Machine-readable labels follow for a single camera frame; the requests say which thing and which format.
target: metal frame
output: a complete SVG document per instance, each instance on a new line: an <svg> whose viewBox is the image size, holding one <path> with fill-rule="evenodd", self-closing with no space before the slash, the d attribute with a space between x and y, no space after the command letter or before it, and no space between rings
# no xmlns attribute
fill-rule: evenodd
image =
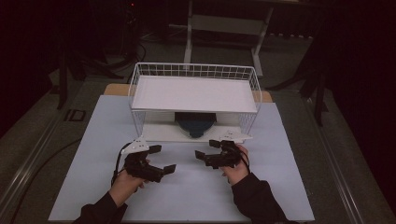
<svg viewBox="0 0 396 224"><path fill-rule="evenodd" d="M253 49L251 49L251 56L257 76L262 77L262 65L260 63L259 53L260 49L262 48L262 41L265 38L265 34L267 32L268 24L273 11L273 7L270 7L268 9L265 21L196 15L192 13L192 0L190 0L187 25L187 44L184 53L184 63L191 62L192 29L242 35L257 35L259 37L259 41L257 45Z"/></svg>

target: white paper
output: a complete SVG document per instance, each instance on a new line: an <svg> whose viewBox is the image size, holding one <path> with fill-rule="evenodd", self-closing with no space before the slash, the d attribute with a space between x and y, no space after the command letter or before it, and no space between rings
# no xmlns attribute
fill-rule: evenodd
<svg viewBox="0 0 396 224"><path fill-rule="evenodd" d="M251 129L251 171L267 180L290 220L314 220L304 185L275 104L262 104ZM101 96L78 152L49 216L70 221L87 203L97 202L110 188L120 149L137 138L128 97ZM176 164L161 183L149 183L129 201L124 221L134 222L243 222L233 204L231 188L220 170L205 167L194 150L219 153L208 143L163 143L160 153L148 155L150 164L163 168Z"/></svg>

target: white wire basket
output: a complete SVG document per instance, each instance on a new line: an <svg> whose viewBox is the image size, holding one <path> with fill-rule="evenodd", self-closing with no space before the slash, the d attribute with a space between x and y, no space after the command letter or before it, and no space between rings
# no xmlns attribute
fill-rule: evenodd
<svg viewBox="0 0 396 224"><path fill-rule="evenodd" d="M248 134L250 128L256 118L257 113L260 110L262 102L262 93L259 81L257 79L256 71L252 66L237 66L237 65L223 65L223 64L199 64L199 63L137 63L134 68L132 75L130 89L129 89L129 103L132 111L134 126L136 127L137 134L140 136L143 134L145 119L149 109L136 108L134 106L134 100L136 91L139 92L139 79L141 77L160 77L160 78L179 78L184 77L192 81L206 80L206 81L237 81L248 83L250 87L250 93L248 97L251 98L253 106L255 107L253 112L241 112L238 113L238 122L240 127L240 133ZM222 102L230 101L230 99L220 99ZM155 112L161 114L161 109L157 109Z"/></svg>

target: black cable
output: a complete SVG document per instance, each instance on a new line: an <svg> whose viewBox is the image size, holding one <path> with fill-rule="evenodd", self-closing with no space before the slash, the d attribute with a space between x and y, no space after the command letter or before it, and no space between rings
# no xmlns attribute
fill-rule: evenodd
<svg viewBox="0 0 396 224"><path fill-rule="evenodd" d="M250 174L250 161L248 160L248 155L243 151L241 151L241 153L247 157L247 161L245 161L245 159L243 157L241 157L241 161L246 165L247 171Z"/></svg>
<svg viewBox="0 0 396 224"><path fill-rule="evenodd" d="M58 150L57 150L55 153L53 153L48 159L46 159L46 160L44 161L43 164L41 164L41 166L37 169L37 171L35 171L35 174L32 176L31 181L30 181L29 184L27 185L26 189L24 190L24 192L23 192L23 194L22 194L22 196L21 196L21 198L20 198L20 201L19 201L19 203L18 203L18 205L17 205L17 208L15 209L14 215L12 216L12 219L11 219L11 221L9 222L10 224L12 224L12 223L15 222L15 219L16 219L16 217L17 217L17 214L18 214L18 212L19 212L20 209L21 209L21 205L22 205L22 203L23 203L23 200L24 200L24 198L25 198L25 196L26 196L26 194L27 194L29 188L31 187L32 183L35 181L35 178L36 178L37 175L40 173L41 169L43 169L44 166L47 165L47 163L48 163L50 160L52 160L52 158L54 158L56 155L58 155L60 152L62 152L62 151L65 150L66 148L68 148L68 147L74 145L75 143L81 141L81 139L82 139L82 138L79 138L79 139L77 139L77 140L75 140L75 141L69 143L69 144L66 145L65 147L61 147L60 149L58 149Z"/></svg>
<svg viewBox="0 0 396 224"><path fill-rule="evenodd" d="M113 186L114 181L117 179L117 176L119 175L120 172L122 172L123 168L119 171L119 164L120 164L120 159L121 159L121 152L128 147L129 145L131 145L131 143L127 143L125 144L125 146L122 147L122 149L119 152L119 156L117 157L117 162L116 162L116 169L113 172L113 176L111 177L111 186Z"/></svg>

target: gray floor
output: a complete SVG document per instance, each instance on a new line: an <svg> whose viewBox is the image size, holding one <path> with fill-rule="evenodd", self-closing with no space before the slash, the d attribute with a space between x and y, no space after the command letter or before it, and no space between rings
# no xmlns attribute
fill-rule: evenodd
<svg viewBox="0 0 396 224"><path fill-rule="evenodd" d="M302 38L266 38L260 54L264 73L260 81L262 87L291 77L310 42L310 39ZM185 46L180 39L171 38L167 43L141 43L147 50L145 62L183 62ZM205 43L194 45L192 62L252 65L249 49L216 48ZM129 67L119 74L127 77L131 70L132 67ZM39 165L58 149L81 138L106 85L125 81L126 78L112 80L91 73L84 82L69 79L70 96L64 110L56 109L56 95L46 94L0 140L1 195L5 195L16 172L29 173L26 170L18 171L18 168L27 159L32 159L29 157L30 152L41 150L37 158ZM314 212L316 220L312 223L396 223L332 93L326 91L325 104L329 111L323 112L324 126L319 128L312 119L312 104L309 99L303 99L298 94L301 84L296 83L282 91L272 91L271 94L279 108ZM69 108L86 110L86 118L82 122L64 121L65 112ZM16 223L48 223L51 207L77 149L78 143L62 151L44 166L27 191ZM353 202L356 206L348 206L348 202ZM15 210L16 204L9 204L11 206L1 217L1 223L8 223Z"/></svg>

